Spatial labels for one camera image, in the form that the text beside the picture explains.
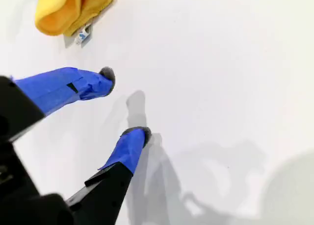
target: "blue painter's tape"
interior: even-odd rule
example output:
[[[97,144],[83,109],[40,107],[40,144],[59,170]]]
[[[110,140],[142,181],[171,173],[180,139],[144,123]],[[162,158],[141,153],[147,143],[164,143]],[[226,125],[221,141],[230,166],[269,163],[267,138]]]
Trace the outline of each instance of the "blue painter's tape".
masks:
[[[134,174],[144,143],[145,133],[142,129],[135,129],[122,135],[107,160],[107,163],[99,170],[105,169],[114,163],[121,162]]]
[[[77,100],[107,96],[113,85],[98,73],[71,67],[16,80],[15,83],[45,115]],[[77,92],[68,84],[73,84]]]

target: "gray rubber tip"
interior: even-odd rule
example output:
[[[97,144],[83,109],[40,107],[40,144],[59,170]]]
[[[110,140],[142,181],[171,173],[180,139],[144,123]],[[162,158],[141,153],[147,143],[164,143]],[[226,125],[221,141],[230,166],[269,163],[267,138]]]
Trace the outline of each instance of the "gray rubber tip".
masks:
[[[149,127],[133,127],[133,128],[128,128],[127,130],[125,130],[122,133],[122,136],[125,134],[130,133],[131,131],[135,130],[135,129],[142,129],[145,133],[145,141],[144,141],[144,146],[143,148],[146,146],[146,144],[149,142],[151,136],[152,136],[152,131]]]
[[[99,72],[99,74],[104,76],[106,79],[112,81],[112,87],[111,87],[109,93],[107,94],[107,95],[109,95],[112,92],[112,90],[116,84],[116,76],[114,75],[113,70],[109,67],[102,68],[101,71]]]

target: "yellow towel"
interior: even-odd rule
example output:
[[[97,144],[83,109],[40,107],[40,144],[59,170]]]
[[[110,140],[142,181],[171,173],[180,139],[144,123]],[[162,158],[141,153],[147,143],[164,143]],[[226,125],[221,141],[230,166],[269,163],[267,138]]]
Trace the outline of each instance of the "yellow towel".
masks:
[[[112,0],[38,0],[35,25],[47,35],[71,36]]]

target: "white table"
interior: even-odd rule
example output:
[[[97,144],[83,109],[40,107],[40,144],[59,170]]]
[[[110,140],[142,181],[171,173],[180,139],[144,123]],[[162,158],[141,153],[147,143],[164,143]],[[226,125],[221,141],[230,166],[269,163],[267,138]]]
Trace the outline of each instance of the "white table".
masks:
[[[2,1],[2,74],[117,77],[16,142],[41,193],[68,198],[146,119],[118,225],[313,224],[313,0],[115,0],[82,47],[36,30],[37,0]]]

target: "black plastic part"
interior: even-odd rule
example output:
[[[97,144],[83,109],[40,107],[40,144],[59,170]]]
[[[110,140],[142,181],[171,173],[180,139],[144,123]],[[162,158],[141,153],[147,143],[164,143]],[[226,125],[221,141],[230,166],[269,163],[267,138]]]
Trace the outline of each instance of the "black plastic part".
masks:
[[[102,68],[101,71],[99,72],[99,74],[104,76],[106,79],[112,81],[112,87],[111,87],[109,93],[107,94],[107,95],[109,95],[112,92],[112,90],[116,84],[116,76],[114,75],[113,69],[111,69],[110,67]]]
[[[50,194],[11,201],[0,206],[1,225],[74,225],[71,210],[61,196]]]
[[[145,141],[144,141],[144,146],[143,146],[143,148],[144,148],[146,146],[146,144],[149,142],[149,140],[151,139],[152,131],[149,127],[132,127],[132,128],[128,128],[127,130],[125,130],[122,133],[122,135],[128,134],[135,129],[142,129],[145,133]]]
[[[99,182],[84,187],[67,200],[77,225],[114,225],[133,174],[115,163]]]
[[[1,76],[0,100],[0,143],[16,140],[28,127],[45,117],[14,82]]]

